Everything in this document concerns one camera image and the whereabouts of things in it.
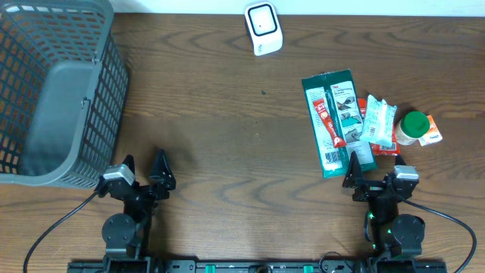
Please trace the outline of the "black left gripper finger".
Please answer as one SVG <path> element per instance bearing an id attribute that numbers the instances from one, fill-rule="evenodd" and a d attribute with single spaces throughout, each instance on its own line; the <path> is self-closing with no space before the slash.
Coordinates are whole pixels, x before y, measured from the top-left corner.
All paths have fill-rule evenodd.
<path id="1" fill-rule="evenodd" d="M 121 172 L 123 174 L 135 174 L 135 162 L 132 155 L 127 155 L 121 164 Z"/>
<path id="2" fill-rule="evenodd" d="M 149 179 L 167 190 L 176 189 L 177 182 L 167 160 L 166 152 L 163 149 L 159 149 L 155 156 Z"/>

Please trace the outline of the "red Hacks candy bag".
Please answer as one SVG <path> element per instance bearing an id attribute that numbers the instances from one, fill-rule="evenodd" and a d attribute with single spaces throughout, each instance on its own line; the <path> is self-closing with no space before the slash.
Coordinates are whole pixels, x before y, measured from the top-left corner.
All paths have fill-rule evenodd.
<path id="1" fill-rule="evenodd" d="M 361 112 L 361 116 L 364 118 L 367 109 L 367 99 L 359 98 L 358 99 L 358 107 Z M 378 144 L 371 144 L 372 152 L 374 155 L 400 155 L 401 150 L 399 145 L 396 141 L 395 132 L 393 132 L 392 144 L 391 146 L 382 146 Z"/>

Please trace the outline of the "green lid jar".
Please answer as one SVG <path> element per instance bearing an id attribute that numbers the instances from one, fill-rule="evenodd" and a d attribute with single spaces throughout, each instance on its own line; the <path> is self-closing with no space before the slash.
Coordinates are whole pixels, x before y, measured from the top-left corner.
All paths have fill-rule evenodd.
<path id="1" fill-rule="evenodd" d="M 396 141 L 399 145 L 408 146 L 421 138 L 430 129 L 426 114 L 411 111 L 395 125 Z"/>

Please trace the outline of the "red stick sachet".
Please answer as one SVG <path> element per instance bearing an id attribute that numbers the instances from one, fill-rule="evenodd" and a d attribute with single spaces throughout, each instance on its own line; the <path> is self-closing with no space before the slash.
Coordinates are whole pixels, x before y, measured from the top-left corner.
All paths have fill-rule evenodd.
<path id="1" fill-rule="evenodd" d="M 327 129 L 327 132 L 330 134 L 330 138 L 332 140 L 332 144 L 334 148 L 343 148 L 346 146 L 346 141 L 340 137 L 336 129 L 334 127 L 333 119 L 330 116 L 326 106 L 325 106 L 325 100 L 324 99 L 319 99 L 317 101 L 314 101 L 313 103 L 314 109 L 317 111 L 318 116 L 320 117 L 323 125 Z"/>

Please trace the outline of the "small orange carton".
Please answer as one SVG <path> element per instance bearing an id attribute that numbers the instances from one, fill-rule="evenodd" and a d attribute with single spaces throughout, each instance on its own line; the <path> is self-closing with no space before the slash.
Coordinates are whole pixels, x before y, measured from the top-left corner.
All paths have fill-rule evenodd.
<path id="1" fill-rule="evenodd" d="M 443 140 L 443 136 L 440 133 L 433 117 L 428 115 L 427 119 L 430 122 L 430 128 L 422 137 L 418 139 L 421 146 L 429 146 Z"/>

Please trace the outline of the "light teal snack packet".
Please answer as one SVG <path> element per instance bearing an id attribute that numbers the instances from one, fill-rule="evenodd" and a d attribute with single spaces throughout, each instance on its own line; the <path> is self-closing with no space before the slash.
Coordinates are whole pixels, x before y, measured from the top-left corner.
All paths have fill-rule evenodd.
<path id="1" fill-rule="evenodd" d="M 377 100 L 369 95 L 360 140 L 391 147 L 393 144 L 393 122 L 397 107 L 389 105 L 385 99 Z"/>

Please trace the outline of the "green 3M gloves pack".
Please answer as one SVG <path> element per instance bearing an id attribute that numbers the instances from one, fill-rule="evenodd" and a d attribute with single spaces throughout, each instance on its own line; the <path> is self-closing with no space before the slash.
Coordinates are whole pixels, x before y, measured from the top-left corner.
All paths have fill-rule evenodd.
<path id="1" fill-rule="evenodd" d="M 314 138 L 324 178 L 342 176 L 347 172 L 351 153 L 356 152 L 363 171 L 377 169 L 371 144 L 360 140 L 363 117 L 350 70 L 327 72 L 302 80 L 305 101 L 310 114 Z M 346 141 L 343 148 L 334 148 L 330 134 L 323 125 L 313 102 L 325 100 L 337 134 Z"/>

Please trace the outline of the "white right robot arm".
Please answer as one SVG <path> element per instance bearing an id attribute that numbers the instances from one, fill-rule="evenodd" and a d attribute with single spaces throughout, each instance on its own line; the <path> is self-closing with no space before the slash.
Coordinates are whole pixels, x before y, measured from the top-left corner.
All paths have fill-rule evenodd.
<path id="1" fill-rule="evenodd" d="M 352 200 L 366 202 L 365 237 L 374 254 L 355 261 L 353 272 L 416 272 L 415 257 L 422 252 L 425 223 L 422 218 L 399 213 L 398 204 L 410 198 L 419 183 L 416 168 L 407 165 L 400 155 L 382 180 L 364 178 L 355 152 L 343 181 L 352 188 Z"/>

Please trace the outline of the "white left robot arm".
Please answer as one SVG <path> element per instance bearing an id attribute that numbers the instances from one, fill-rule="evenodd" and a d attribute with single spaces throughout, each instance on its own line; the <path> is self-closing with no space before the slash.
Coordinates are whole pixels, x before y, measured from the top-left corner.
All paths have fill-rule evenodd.
<path id="1" fill-rule="evenodd" d="M 148 253 L 152 217 L 158 202 L 176 188 L 166 153 L 159 149 L 149 174 L 150 184 L 136 181 L 134 157 L 127 155 L 119 165 L 110 166 L 100 177 L 95 191 L 124 204 L 121 213 L 109 217 L 102 227 L 106 243 L 103 272 L 163 272 L 164 263 Z"/>

